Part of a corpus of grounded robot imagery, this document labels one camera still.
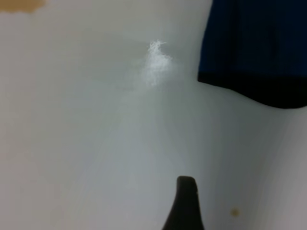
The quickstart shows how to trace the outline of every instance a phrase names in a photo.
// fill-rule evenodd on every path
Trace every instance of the stain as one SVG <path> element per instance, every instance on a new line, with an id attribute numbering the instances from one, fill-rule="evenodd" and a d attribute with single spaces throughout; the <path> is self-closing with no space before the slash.
<path id="1" fill-rule="evenodd" d="M 45 5 L 45 0 L 0 0 L 0 12 L 33 13 Z"/>
<path id="2" fill-rule="evenodd" d="M 233 216 L 233 217 L 238 217 L 240 215 L 240 210 L 238 208 L 233 208 L 231 211 L 230 211 L 230 214 Z"/>

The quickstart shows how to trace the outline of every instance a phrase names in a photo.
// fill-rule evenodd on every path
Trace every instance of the blue cloth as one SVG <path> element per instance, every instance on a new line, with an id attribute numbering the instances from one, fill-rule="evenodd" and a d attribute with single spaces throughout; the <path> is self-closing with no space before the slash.
<path id="1" fill-rule="evenodd" d="M 307 105 L 307 1 L 213 0 L 199 81 L 280 108 Z"/>

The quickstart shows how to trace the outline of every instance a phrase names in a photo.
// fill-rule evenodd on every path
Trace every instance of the black trim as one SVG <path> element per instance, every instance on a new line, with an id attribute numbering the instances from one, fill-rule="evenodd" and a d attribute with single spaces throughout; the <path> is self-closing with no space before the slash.
<path id="1" fill-rule="evenodd" d="M 294 109 L 307 106 L 307 76 L 199 72 L 198 81 L 231 89 L 272 107 Z"/>

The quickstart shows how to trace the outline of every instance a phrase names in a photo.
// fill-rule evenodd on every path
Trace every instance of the blue fabric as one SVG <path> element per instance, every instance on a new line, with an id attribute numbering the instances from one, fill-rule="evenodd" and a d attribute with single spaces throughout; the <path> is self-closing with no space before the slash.
<path id="1" fill-rule="evenodd" d="M 198 81 L 269 106 L 307 106 L 307 1 L 213 0 Z"/>
<path id="2" fill-rule="evenodd" d="M 200 71 L 307 75 L 307 1 L 213 0 Z"/>

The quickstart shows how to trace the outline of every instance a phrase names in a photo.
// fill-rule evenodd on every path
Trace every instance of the white surface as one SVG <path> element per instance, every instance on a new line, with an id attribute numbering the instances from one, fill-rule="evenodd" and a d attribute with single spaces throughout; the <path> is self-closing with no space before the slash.
<path id="1" fill-rule="evenodd" d="M 307 109 L 196 81 L 210 4 L 0 14 L 1 229 L 159 230 L 179 175 L 207 230 L 307 228 Z"/>

